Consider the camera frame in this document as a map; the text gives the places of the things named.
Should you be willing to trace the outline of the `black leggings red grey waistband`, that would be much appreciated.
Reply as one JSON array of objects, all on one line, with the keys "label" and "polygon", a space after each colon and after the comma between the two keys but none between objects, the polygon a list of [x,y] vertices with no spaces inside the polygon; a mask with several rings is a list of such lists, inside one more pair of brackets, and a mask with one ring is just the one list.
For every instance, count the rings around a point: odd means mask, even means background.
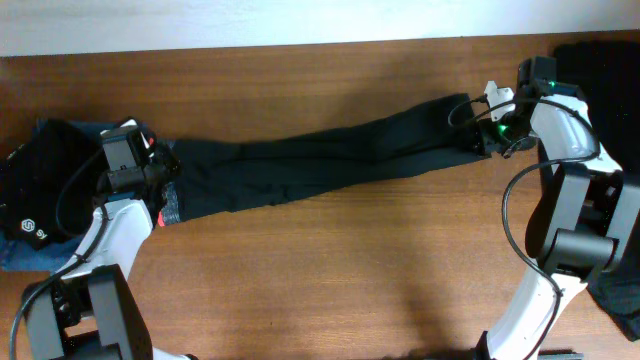
[{"label": "black leggings red grey waistband", "polygon": [[469,101],[466,94],[449,95],[361,125],[280,140],[173,140],[181,173],[166,187],[159,223],[276,206],[484,160],[474,132],[448,124],[449,114],[472,116]]}]

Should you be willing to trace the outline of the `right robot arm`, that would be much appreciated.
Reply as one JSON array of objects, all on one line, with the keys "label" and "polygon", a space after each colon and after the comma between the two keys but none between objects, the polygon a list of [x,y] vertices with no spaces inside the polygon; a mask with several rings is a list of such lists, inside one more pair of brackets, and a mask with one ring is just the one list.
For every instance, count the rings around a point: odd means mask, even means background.
[{"label": "right robot arm", "polygon": [[482,333],[475,359],[542,359],[541,345],[569,303],[601,274],[616,269],[639,217],[639,179],[626,175],[599,141],[580,88],[558,81],[556,61],[533,57],[518,68],[517,86],[487,83],[478,102],[487,110],[462,123],[473,148],[504,158],[542,146],[539,163],[517,173],[501,201],[509,224],[509,199],[527,174],[548,169],[549,181],[519,247],[527,269],[499,321]]}]

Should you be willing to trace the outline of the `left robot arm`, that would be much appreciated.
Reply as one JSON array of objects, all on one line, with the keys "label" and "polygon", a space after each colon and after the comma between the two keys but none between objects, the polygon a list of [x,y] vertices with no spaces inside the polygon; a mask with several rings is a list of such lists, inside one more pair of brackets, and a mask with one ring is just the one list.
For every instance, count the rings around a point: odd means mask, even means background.
[{"label": "left robot arm", "polygon": [[134,120],[103,131],[100,140],[108,167],[93,198],[92,223],[63,266],[25,289],[10,331],[10,358],[17,356],[20,326],[35,359],[182,358],[153,345],[128,285],[180,162]]}]

